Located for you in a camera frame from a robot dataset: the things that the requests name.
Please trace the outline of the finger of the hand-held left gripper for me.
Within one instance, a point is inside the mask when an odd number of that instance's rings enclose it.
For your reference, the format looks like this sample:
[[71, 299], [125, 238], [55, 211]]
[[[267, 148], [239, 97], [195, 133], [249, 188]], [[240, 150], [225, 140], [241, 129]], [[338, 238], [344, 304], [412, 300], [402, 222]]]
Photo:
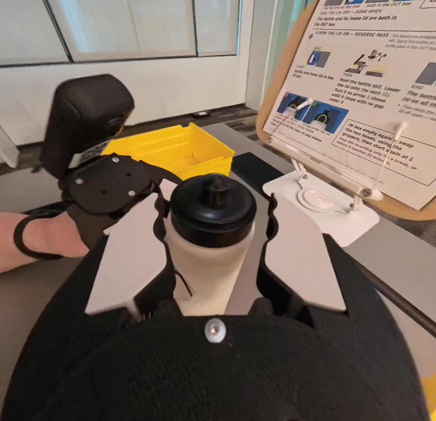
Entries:
[[178, 186], [177, 183], [173, 183], [170, 180], [162, 179], [159, 184], [158, 195], [163, 202], [169, 202], [171, 200], [172, 192]]

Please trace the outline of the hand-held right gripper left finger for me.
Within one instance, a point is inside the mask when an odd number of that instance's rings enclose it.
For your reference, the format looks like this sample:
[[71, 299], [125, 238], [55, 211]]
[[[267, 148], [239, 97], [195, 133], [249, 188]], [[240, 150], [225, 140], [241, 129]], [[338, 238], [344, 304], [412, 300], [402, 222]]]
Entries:
[[152, 193], [111, 228], [86, 315], [125, 308], [131, 317], [142, 317], [173, 299], [176, 276], [164, 215], [164, 198]]

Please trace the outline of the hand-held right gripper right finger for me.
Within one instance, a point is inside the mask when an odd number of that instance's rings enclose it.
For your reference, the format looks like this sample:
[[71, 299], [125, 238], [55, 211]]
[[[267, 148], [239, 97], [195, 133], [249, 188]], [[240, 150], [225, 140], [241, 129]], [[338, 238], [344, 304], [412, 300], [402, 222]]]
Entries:
[[311, 217], [272, 194], [266, 235], [256, 285], [274, 314], [298, 314], [305, 306], [346, 312], [323, 233]]

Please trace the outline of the black bottle lid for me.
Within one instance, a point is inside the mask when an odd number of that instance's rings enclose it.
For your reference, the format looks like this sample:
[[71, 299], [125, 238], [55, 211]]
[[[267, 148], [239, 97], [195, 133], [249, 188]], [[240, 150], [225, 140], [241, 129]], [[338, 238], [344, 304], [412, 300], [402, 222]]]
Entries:
[[170, 198], [171, 222], [183, 239], [205, 248], [226, 248], [250, 233], [257, 203], [248, 188], [220, 173], [184, 180]]

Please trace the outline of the yellow plastic bin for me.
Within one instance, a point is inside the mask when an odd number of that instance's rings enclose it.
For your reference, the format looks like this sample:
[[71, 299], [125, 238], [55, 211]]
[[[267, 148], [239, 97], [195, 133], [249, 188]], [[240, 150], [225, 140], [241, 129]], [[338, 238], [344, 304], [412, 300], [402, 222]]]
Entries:
[[182, 180], [209, 173], [229, 176], [235, 151], [193, 123], [111, 141], [102, 155], [130, 156]]
[[426, 404], [430, 420], [436, 420], [436, 374], [424, 377], [421, 380], [422, 389], [426, 397]]

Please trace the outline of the white plastic bottle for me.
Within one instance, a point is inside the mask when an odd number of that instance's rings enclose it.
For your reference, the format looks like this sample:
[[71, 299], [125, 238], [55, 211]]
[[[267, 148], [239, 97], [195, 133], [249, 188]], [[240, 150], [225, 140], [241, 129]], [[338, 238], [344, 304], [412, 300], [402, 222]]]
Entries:
[[182, 238], [170, 220], [165, 221], [177, 281], [173, 296], [183, 316], [223, 315], [255, 232], [253, 224], [241, 242], [224, 248], [206, 248]]

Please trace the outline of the person's left forearm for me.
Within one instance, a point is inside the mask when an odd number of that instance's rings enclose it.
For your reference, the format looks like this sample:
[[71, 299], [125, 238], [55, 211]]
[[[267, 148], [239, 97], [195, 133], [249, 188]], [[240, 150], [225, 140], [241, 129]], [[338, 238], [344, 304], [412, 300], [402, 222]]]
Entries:
[[32, 261], [14, 243], [15, 228], [25, 217], [23, 214], [0, 213], [0, 273], [13, 270]]

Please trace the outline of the person's left hand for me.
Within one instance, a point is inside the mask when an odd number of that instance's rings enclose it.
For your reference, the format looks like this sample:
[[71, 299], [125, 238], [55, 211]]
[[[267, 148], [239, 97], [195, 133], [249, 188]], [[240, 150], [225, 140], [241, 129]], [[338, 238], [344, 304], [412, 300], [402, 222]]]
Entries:
[[30, 221], [24, 229], [23, 242], [31, 251], [68, 258], [83, 257], [89, 252], [67, 212]]

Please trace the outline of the black textured pad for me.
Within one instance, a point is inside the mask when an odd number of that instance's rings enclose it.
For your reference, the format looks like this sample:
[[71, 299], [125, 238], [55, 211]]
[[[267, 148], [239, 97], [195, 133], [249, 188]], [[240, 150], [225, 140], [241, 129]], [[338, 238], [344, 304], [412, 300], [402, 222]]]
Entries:
[[31, 217], [45, 217], [45, 218], [53, 218], [58, 216], [59, 214], [65, 212], [67, 209], [67, 205], [62, 202], [54, 202], [48, 205], [43, 205], [34, 209], [30, 209], [22, 212], [24, 215], [28, 215]]

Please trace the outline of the black wristband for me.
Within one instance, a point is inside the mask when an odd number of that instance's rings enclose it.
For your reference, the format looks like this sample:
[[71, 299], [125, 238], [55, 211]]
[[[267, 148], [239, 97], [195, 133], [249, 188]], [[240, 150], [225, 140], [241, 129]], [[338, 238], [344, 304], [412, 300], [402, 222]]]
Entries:
[[55, 261], [63, 259], [63, 255], [54, 254], [54, 253], [40, 253], [36, 252], [34, 250], [29, 249], [23, 240], [23, 235], [25, 228], [27, 225], [35, 220], [38, 219], [50, 219], [54, 218], [61, 213], [59, 211], [52, 211], [52, 210], [39, 210], [39, 211], [33, 211], [32, 213], [28, 214], [28, 216], [24, 219], [22, 219], [17, 226], [14, 229], [13, 233], [13, 241], [15, 247], [24, 255], [27, 257], [30, 257], [35, 260], [43, 260], [43, 261]]

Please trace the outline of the wooden edged instruction board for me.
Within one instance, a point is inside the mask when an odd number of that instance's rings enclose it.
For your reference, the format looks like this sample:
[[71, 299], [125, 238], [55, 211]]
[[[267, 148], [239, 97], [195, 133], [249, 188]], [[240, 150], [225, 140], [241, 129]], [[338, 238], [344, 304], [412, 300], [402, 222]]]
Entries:
[[260, 139], [382, 211], [435, 219], [435, 0], [318, 0], [256, 121]]

